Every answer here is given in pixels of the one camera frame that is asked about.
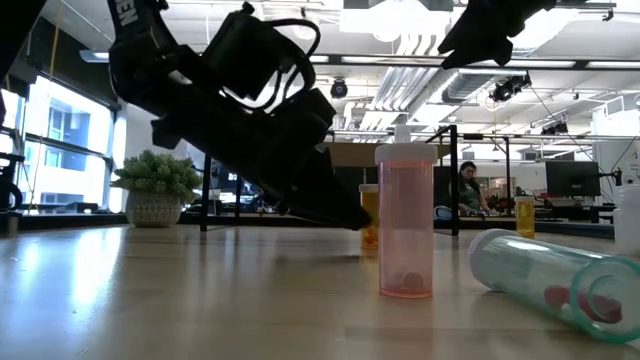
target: translucent pink pill bottle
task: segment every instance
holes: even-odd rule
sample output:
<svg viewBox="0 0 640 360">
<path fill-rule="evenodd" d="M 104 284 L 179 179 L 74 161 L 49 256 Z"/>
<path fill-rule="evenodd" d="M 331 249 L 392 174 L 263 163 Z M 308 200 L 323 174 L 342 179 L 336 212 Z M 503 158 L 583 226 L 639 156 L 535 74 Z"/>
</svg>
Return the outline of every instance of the translucent pink pill bottle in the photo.
<svg viewBox="0 0 640 360">
<path fill-rule="evenodd" d="M 402 298 L 433 293 L 433 164 L 435 145 L 376 149 L 380 195 L 380 292 Z"/>
</svg>

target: black cable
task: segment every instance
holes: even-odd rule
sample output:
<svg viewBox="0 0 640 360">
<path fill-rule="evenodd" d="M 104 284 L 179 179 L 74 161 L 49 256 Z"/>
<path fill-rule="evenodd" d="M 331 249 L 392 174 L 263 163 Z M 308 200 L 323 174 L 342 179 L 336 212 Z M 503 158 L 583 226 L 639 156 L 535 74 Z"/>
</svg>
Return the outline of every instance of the black cable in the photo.
<svg viewBox="0 0 640 360">
<path fill-rule="evenodd" d="M 620 154 L 620 157 L 618 158 L 618 160 L 616 160 L 615 164 L 613 164 L 613 166 L 611 167 L 611 171 L 609 172 L 613 172 L 613 170 L 616 168 L 616 165 L 618 165 L 618 163 L 620 162 L 620 160 L 622 160 L 622 157 L 624 156 L 624 154 L 627 153 L 627 150 L 629 150 L 629 148 L 631 147 L 631 145 L 633 145 L 633 142 L 636 141 L 638 139 L 638 135 L 634 136 L 633 139 L 631 139 L 631 141 L 629 142 L 629 145 L 627 145 L 627 148 L 624 149 L 624 151 L 622 152 L 622 154 Z"/>
<path fill-rule="evenodd" d="M 307 51 L 306 56 L 310 57 L 318 48 L 318 45 L 320 44 L 320 28 L 318 27 L 318 25 L 316 25 L 315 23 L 309 21 L 309 20 L 304 20 L 304 19 L 282 19 L 282 20 L 271 20 L 271 21 L 265 21 L 265 24 L 271 25 L 272 27 L 280 27 L 280 26 L 294 26 L 294 25 L 298 25 L 298 26 L 305 26 L 308 27 L 310 29 L 312 29 L 315 33 L 316 33 L 316 37 L 313 40 L 313 43 L 311 44 L 311 47 L 309 48 L 309 51 Z M 289 77 L 289 79 L 287 80 L 287 83 L 284 87 L 284 94 L 282 99 L 286 99 L 287 98 L 287 93 L 289 92 L 289 88 L 291 87 L 291 85 L 293 84 L 293 81 L 295 80 L 296 76 L 298 76 L 298 74 L 300 73 L 300 69 L 296 66 L 296 69 L 294 70 L 293 74 L 291 75 L 291 77 Z M 225 93 L 225 95 L 227 95 L 228 98 L 230 98 L 231 100 L 233 100 L 238 106 L 242 107 L 245 110 L 249 110 L 249 111 L 260 111 L 260 110 L 264 110 L 267 109 L 269 106 L 273 105 L 273 103 L 276 101 L 276 98 L 278 96 L 278 92 L 280 91 L 280 83 L 282 82 L 282 71 L 278 71 L 277 72 L 277 76 L 276 76 L 276 85 L 273 91 L 273 95 L 271 96 L 271 98 L 269 98 L 269 100 L 258 106 L 258 107 L 251 107 L 248 105 L 245 105 L 243 103 L 241 103 L 240 101 L 236 100 L 233 96 L 230 96 L 229 94 L 227 94 L 224 90 L 223 92 Z"/>
<path fill-rule="evenodd" d="M 227 98 L 231 99 L 233 102 L 235 102 L 241 108 L 243 108 L 245 110 L 249 110 L 249 111 L 260 111 L 260 110 L 264 110 L 264 109 L 268 108 L 269 106 L 273 105 L 273 103 L 276 101 L 276 98 L 278 97 L 278 91 L 280 91 L 280 82 L 281 81 L 282 81 L 282 71 L 278 71 L 277 75 L 276 75 L 276 85 L 275 85 L 275 88 L 273 89 L 273 94 L 271 95 L 269 100 L 267 100 L 266 103 L 264 103 L 264 104 L 262 104 L 262 105 L 260 105 L 258 107 L 255 107 L 255 108 L 241 103 L 240 101 L 236 100 L 230 94 L 227 94 L 227 92 L 225 92 L 224 90 L 222 90 L 222 92 L 227 96 Z"/>
<path fill-rule="evenodd" d="M 265 21 L 265 23 L 267 23 L 267 24 L 269 24 L 269 25 L 271 25 L 273 27 L 298 25 L 298 26 L 305 26 L 305 27 L 308 27 L 311 30 L 313 30 L 316 33 L 316 37 L 313 40 L 313 43 L 311 44 L 311 47 L 307 51 L 307 57 L 311 57 L 311 55 L 313 55 L 313 53 L 318 48 L 318 45 L 320 45 L 320 36 L 321 36 L 320 35 L 320 28 L 318 27 L 318 25 L 316 25 L 315 23 L 313 23 L 313 22 L 311 22 L 309 20 L 304 20 L 304 19 L 283 19 L 283 20 Z M 295 70 L 293 71 L 293 73 L 291 74 L 291 76 L 287 80 L 287 83 L 284 86 L 284 94 L 282 95 L 282 99 L 283 100 L 287 98 L 287 94 L 289 93 L 289 88 L 291 88 L 291 85 L 293 85 L 293 82 L 295 81 L 295 79 L 298 76 L 298 74 L 300 74 L 300 69 L 298 68 L 298 66 L 296 66 Z"/>
<path fill-rule="evenodd" d="M 533 86 L 529 86 L 529 88 L 531 88 L 531 91 L 533 91 L 533 93 L 536 95 L 536 97 L 538 98 L 538 100 L 540 101 L 540 104 L 542 104 L 542 106 L 544 106 L 544 108 L 547 110 L 547 112 L 549 113 L 549 115 L 551 116 L 551 118 L 554 121 L 558 121 L 558 119 L 556 119 L 556 116 L 553 114 L 553 112 L 551 112 L 551 110 L 549 110 L 549 108 L 547 107 L 547 104 L 544 103 L 544 101 L 542 100 L 542 98 L 540 97 L 540 95 L 538 95 L 538 92 L 533 88 Z M 600 169 L 600 171 L 602 171 L 602 173 L 604 174 L 605 171 L 602 169 L 602 167 L 600 166 L 600 164 L 593 160 L 593 157 L 591 157 L 591 155 L 587 154 L 587 152 L 582 148 L 582 146 L 580 146 L 580 144 L 573 138 L 573 136 L 571 136 L 568 132 L 567 132 L 567 136 L 569 136 L 569 139 L 571 139 L 571 141 L 573 141 L 574 144 L 576 144 L 578 146 L 578 148 L 580 149 L 580 151 L 582 151 L 583 154 L 587 155 L 587 157 L 595 162 L 596 164 L 598 164 L 598 169 Z M 611 180 L 609 179 L 608 176 L 605 176 L 605 178 L 607 179 L 607 183 L 609 184 L 609 190 L 611 191 L 611 194 L 613 195 L 613 186 L 611 186 Z M 611 200 L 611 196 L 609 196 L 609 194 L 605 193 L 604 191 L 602 192 L 602 196 L 606 196 L 607 199 L 609 201 Z"/>
</svg>

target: computer monitor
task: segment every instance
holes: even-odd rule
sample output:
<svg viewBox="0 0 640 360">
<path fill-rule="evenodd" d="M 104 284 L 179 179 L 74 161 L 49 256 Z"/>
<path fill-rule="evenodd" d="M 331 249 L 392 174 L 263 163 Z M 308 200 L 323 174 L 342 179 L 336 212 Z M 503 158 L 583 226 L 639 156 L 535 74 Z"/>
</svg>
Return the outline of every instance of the computer monitor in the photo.
<svg viewBox="0 0 640 360">
<path fill-rule="evenodd" d="M 600 196 L 600 172 L 593 161 L 547 161 L 549 196 Z"/>
</svg>

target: wooden table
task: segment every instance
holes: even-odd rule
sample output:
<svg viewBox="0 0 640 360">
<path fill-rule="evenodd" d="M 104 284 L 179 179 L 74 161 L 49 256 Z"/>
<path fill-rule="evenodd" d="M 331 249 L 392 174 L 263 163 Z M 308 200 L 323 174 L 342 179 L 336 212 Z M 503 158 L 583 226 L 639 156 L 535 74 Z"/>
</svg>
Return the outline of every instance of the wooden table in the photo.
<svg viewBox="0 0 640 360">
<path fill-rule="evenodd" d="M 474 235 L 437 235 L 427 300 L 379 295 L 357 232 L 116 227 L 0 239 L 0 359 L 640 358 L 488 292 L 467 265 Z"/>
</svg>

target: person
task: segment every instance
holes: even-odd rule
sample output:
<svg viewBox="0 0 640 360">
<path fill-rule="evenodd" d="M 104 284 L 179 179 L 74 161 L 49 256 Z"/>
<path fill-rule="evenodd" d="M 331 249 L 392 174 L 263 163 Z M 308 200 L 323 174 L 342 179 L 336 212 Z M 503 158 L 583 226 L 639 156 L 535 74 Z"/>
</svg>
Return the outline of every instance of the person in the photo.
<svg viewBox="0 0 640 360">
<path fill-rule="evenodd" d="M 475 180 L 476 165 L 471 161 L 462 163 L 458 173 L 458 208 L 462 214 L 473 214 L 481 211 L 489 214 L 487 201 L 482 196 L 480 186 Z"/>
</svg>

